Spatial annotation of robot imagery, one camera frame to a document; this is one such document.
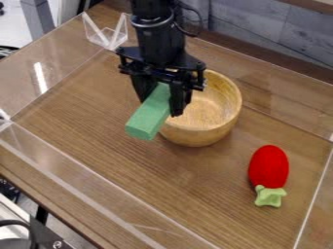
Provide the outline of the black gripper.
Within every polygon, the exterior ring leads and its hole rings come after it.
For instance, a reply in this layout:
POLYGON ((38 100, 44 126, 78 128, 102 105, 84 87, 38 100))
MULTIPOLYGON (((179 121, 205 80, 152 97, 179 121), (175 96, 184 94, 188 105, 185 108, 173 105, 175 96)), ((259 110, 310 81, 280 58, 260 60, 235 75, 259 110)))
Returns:
POLYGON ((191 102, 192 89, 204 88, 205 64, 184 51, 184 32, 172 19, 156 22, 131 21, 137 46, 116 49, 119 71, 129 75, 139 101, 152 93, 157 82, 168 85, 169 115, 183 114, 191 102))

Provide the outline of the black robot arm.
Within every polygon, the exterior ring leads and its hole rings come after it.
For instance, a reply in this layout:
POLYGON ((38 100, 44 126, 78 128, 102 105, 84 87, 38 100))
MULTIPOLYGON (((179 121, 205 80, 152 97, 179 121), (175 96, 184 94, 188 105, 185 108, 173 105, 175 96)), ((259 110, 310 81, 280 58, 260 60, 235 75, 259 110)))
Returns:
POLYGON ((119 47, 119 72, 127 74, 140 101, 151 95, 157 83, 168 85, 169 115, 183 114, 193 90, 204 89, 205 63, 185 52, 183 12, 199 12, 179 0, 129 0, 129 23, 137 46, 119 47))

